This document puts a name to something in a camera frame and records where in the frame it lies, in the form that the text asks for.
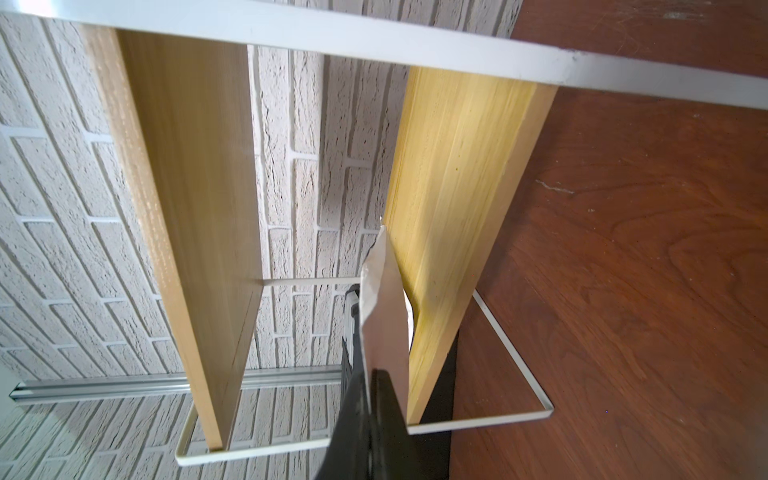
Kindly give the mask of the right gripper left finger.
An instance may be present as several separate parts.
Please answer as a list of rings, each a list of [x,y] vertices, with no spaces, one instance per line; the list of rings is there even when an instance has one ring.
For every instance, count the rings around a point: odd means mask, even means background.
[[[369,473],[369,409],[359,351],[359,293],[345,293],[342,314],[341,406],[330,444],[316,479],[367,479]]]

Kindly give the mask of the purple coffee bag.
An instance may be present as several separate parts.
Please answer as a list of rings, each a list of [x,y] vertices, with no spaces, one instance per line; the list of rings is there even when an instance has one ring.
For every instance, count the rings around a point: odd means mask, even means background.
[[[366,387],[373,373],[389,374],[400,413],[407,415],[409,349],[413,334],[409,303],[387,229],[381,227],[361,269],[360,337]]]

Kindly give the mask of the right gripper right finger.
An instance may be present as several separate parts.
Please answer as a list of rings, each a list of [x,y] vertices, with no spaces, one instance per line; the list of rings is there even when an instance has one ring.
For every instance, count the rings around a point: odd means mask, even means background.
[[[449,479],[451,434],[410,435],[390,375],[373,371],[370,479]]]

